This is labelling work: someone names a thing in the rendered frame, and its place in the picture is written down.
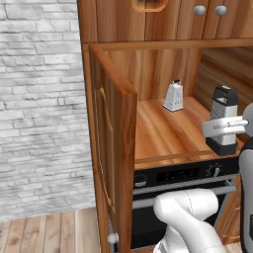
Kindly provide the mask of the open wooden cabinet door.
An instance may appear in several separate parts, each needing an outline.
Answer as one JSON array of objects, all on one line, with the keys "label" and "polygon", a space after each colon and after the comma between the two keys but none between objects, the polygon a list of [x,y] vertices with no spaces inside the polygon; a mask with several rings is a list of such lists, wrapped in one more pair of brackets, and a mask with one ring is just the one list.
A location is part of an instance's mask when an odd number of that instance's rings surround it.
[{"label": "open wooden cabinet door", "polygon": [[[130,253],[137,94],[97,44],[89,46],[97,168],[120,253]],[[106,193],[101,163],[97,92],[104,88],[114,130],[115,207]]]}]

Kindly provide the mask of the black oven knob with pointer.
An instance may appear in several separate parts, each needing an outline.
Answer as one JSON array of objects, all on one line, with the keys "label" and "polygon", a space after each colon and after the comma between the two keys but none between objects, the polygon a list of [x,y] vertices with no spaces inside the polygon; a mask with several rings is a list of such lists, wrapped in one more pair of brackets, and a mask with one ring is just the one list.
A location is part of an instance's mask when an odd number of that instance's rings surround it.
[{"label": "black oven knob with pointer", "polygon": [[206,170],[206,176],[217,177],[220,172],[221,172],[221,165],[215,163],[213,165],[210,165],[209,168]]}]

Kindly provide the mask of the black and silver cheese grater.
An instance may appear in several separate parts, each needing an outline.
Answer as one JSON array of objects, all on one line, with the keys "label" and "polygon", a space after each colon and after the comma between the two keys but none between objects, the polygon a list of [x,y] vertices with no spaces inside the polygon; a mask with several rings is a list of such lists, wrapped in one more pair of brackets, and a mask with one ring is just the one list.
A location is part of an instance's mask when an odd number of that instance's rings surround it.
[{"label": "black and silver cheese grater", "polygon": [[[226,117],[236,117],[238,96],[227,86],[216,86],[211,100],[211,120]],[[207,137],[206,144],[218,155],[234,154],[237,147],[236,135],[220,135]]]}]

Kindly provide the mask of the small white cheese grater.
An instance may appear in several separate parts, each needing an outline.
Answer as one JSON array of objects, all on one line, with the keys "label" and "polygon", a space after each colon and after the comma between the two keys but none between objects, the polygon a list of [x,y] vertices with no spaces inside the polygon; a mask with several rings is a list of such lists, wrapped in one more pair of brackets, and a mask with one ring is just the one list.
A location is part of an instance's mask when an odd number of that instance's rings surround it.
[{"label": "small white cheese grater", "polygon": [[173,80],[169,85],[163,107],[170,112],[176,112],[184,108],[183,85],[180,79]]}]

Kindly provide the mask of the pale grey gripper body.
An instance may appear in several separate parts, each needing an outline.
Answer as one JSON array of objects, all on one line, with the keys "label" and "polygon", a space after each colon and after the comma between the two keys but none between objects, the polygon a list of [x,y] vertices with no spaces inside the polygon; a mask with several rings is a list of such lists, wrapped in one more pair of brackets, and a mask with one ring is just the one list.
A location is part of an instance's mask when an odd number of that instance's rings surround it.
[{"label": "pale grey gripper body", "polygon": [[219,118],[202,124],[204,137],[224,136],[246,132],[249,121],[242,116]]}]

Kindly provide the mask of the black built-in oven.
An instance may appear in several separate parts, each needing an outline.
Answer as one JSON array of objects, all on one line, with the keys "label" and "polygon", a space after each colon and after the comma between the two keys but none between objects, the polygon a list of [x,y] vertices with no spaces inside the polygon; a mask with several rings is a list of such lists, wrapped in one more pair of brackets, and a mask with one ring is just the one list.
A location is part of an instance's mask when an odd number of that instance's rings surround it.
[{"label": "black built-in oven", "polygon": [[[186,163],[172,166],[162,166],[151,169],[137,170],[135,175],[144,175],[147,183],[144,187],[136,188],[133,182],[133,189],[160,186],[187,182],[193,180],[214,178],[207,177],[206,170],[210,165],[218,163],[221,165],[221,172],[217,177],[233,175],[239,172],[238,158],[222,158],[206,160],[194,163]],[[204,184],[200,186],[190,186],[189,188],[179,188],[158,191],[147,194],[135,195],[132,197],[132,231],[131,249],[142,248],[156,244],[165,234],[166,224],[160,221],[153,211],[153,200],[161,194],[190,189],[209,189],[214,191],[218,198],[218,211],[205,219],[213,227],[217,226],[218,220],[225,206],[225,201],[230,193],[236,191],[233,180]]]}]

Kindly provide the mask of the round black oven knob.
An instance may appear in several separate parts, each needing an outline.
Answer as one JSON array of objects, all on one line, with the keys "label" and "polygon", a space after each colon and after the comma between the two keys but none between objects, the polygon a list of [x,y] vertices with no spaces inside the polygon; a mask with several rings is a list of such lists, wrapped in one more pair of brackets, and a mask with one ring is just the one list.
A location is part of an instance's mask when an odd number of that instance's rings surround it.
[{"label": "round black oven knob", "polygon": [[147,183],[147,178],[144,175],[135,175],[134,176],[134,186],[136,188],[144,187]]}]

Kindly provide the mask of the wooden cabinet unit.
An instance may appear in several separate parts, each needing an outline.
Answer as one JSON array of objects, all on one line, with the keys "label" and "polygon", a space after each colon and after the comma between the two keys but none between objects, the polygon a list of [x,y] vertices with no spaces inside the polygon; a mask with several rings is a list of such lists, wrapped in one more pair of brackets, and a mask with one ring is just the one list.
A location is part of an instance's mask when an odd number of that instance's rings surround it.
[{"label": "wooden cabinet unit", "polygon": [[[196,6],[206,7],[196,16]],[[224,5],[224,16],[215,7]],[[237,157],[206,144],[202,124],[216,86],[232,88],[238,105],[253,103],[253,0],[77,0],[90,145],[102,253],[120,253],[97,168],[89,46],[97,44],[137,94],[134,172]],[[182,110],[163,107],[180,79]],[[239,240],[240,176],[214,228],[225,243]]]}]

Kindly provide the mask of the small white round knob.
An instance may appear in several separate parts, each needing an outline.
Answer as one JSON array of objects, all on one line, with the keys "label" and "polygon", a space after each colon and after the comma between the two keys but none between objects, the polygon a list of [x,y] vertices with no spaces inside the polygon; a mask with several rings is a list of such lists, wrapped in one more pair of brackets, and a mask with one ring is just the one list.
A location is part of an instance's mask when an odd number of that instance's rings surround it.
[{"label": "small white round knob", "polygon": [[107,237],[108,243],[109,244],[115,244],[119,242],[119,235],[114,232],[114,233],[110,233]]}]

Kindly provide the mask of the round grey cabinet knob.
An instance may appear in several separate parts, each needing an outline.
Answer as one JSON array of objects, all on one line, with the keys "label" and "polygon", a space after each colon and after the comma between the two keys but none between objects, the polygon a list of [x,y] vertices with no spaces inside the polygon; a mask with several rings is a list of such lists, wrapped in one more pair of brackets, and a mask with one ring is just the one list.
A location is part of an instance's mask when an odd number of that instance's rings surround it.
[{"label": "round grey cabinet knob", "polygon": [[206,13],[206,7],[203,5],[196,6],[194,9],[194,14],[196,16],[203,16]]},{"label": "round grey cabinet knob", "polygon": [[227,12],[227,8],[224,5],[216,6],[215,7],[215,13],[218,16],[224,16]]}]

